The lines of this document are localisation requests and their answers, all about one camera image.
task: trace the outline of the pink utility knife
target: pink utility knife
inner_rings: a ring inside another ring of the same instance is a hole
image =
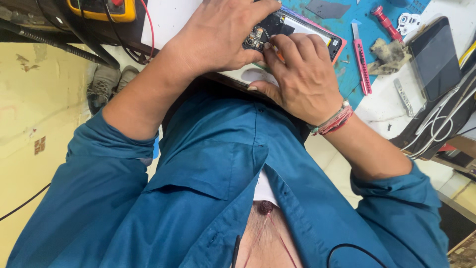
[[[362,40],[358,36],[357,23],[352,24],[352,32],[354,34],[354,51],[356,53],[358,71],[360,73],[360,85],[365,96],[372,94],[372,87],[370,85],[370,78],[367,71],[367,63],[365,61],[364,49],[362,47]]]

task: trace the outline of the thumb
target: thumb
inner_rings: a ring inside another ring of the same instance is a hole
[[[254,49],[243,49],[240,56],[244,65],[264,60],[263,54]]]
[[[264,95],[268,96],[273,101],[275,101],[279,106],[281,106],[283,103],[281,94],[280,94],[280,88],[270,82],[266,82],[262,80],[254,81],[251,84],[249,84],[248,90],[249,91],[256,90],[263,93]]]

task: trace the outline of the man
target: man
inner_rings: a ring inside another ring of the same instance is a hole
[[[273,36],[284,62],[269,43],[264,57],[241,48],[253,25],[279,7],[274,0],[202,3],[75,131],[7,266],[288,268],[326,267],[329,259],[333,268],[447,267],[429,178],[352,115],[324,42]],[[284,110],[226,97],[224,88],[178,103],[199,75],[260,60],[279,87],[255,81],[249,90]],[[305,151],[288,113],[326,131],[351,163],[352,187],[364,198],[357,210]],[[147,182],[144,162],[161,123],[162,155]]]

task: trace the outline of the blue repair mat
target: blue repair mat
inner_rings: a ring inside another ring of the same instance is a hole
[[[312,0],[282,0],[282,3],[284,6],[292,9],[294,12],[302,14],[306,18],[347,40],[347,45],[344,47],[343,51],[339,55],[339,58],[334,64],[334,69],[336,71],[337,81],[339,82],[339,90],[341,95],[344,98],[349,99],[350,105],[355,110],[364,98],[364,94],[362,93],[362,88],[360,87],[360,76],[358,73],[354,47],[352,44],[354,36],[352,35],[350,22],[353,19],[356,19],[362,23],[358,26],[359,35],[364,46],[366,61],[367,63],[371,63],[375,61],[376,57],[374,54],[370,53],[370,47],[375,43],[377,38],[380,37],[387,43],[391,42],[391,39],[387,31],[382,27],[382,25],[380,25],[377,18],[370,14],[370,10],[375,5],[382,5],[384,8],[383,13],[392,21],[392,24],[395,28],[397,27],[398,17],[400,17],[402,13],[411,12],[406,8],[394,7],[386,0],[377,0],[372,2],[361,0],[358,5],[356,0],[327,0],[328,2],[351,5],[351,7],[340,19],[324,20],[306,9],[306,6],[311,1]],[[344,63],[341,62],[341,60],[349,61],[350,63]],[[370,82],[373,83],[376,78],[376,75],[371,75]]]

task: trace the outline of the white undershirt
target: white undershirt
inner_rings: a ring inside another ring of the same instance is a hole
[[[273,191],[271,190],[271,185],[269,185],[268,176],[264,169],[259,172],[258,183],[255,188],[255,197],[253,201],[262,201],[266,200],[273,203],[275,206],[278,206],[276,197],[274,196]]]

